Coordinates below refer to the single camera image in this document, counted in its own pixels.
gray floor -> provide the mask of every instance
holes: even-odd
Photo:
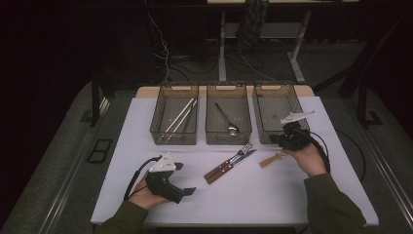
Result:
[[[314,86],[343,70],[357,58],[363,46],[361,42],[317,42],[303,45],[298,62],[306,79],[305,84]],[[254,56],[246,55],[244,58],[265,76],[291,80],[293,76],[285,55],[291,47],[292,43],[287,41],[263,42]],[[173,81],[185,81],[187,78],[191,81],[218,80],[217,65],[214,65],[216,54],[204,62],[174,56],[174,65],[169,71],[169,77]],[[236,54],[228,54],[226,60],[227,80],[269,80],[248,68],[244,59]],[[209,70],[205,74],[195,74]],[[373,92],[369,93],[367,109],[375,111],[383,125],[371,126],[368,130],[361,128],[355,119],[356,97],[339,98],[337,90],[340,85],[341,82],[334,83],[318,92],[317,96],[321,97],[359,175],[362,172],[362,160],[357,145],[365,155],[367,170],[362,185],[380,220],[379,226],[366,229],[368,233],[413,233],[411,223],[401,209],[403,206],[399,202],[400,196],[397,196],[397,192],[400,194],[399,187],[394,186],[394,180],[384,176],[383,170],[380,170],[383,162],[387,162],[404,190],[405,197],[412,199],[412,139]],[[103,104],[102,117],[92,128],[90,122],[85,122],[88,119],[85,117],[90,117],[88,111],[92,107],[90,84],[79,93],[1,233],[93,232],[90,219],[95,199],[134,94],[135,91],[120,91],[116,97]],[[87,163],[86,158],[100,138],[113,139],[106,161],[103,164]],[[275,230],[265,231],[281,233]],[[261,232],[264,233],[264,230],[248,230],[248,233]],[[225,232],[215,230],[206,233]]]

sleeve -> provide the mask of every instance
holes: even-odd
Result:
[[[94,234],[137,234],[148,216],[148,211],[125,201],[113,217],[103,222]]]
[[[308,219],[313,234],[366,233],[359,207],[341,192],[330,174],[304,180],[308,199]]]

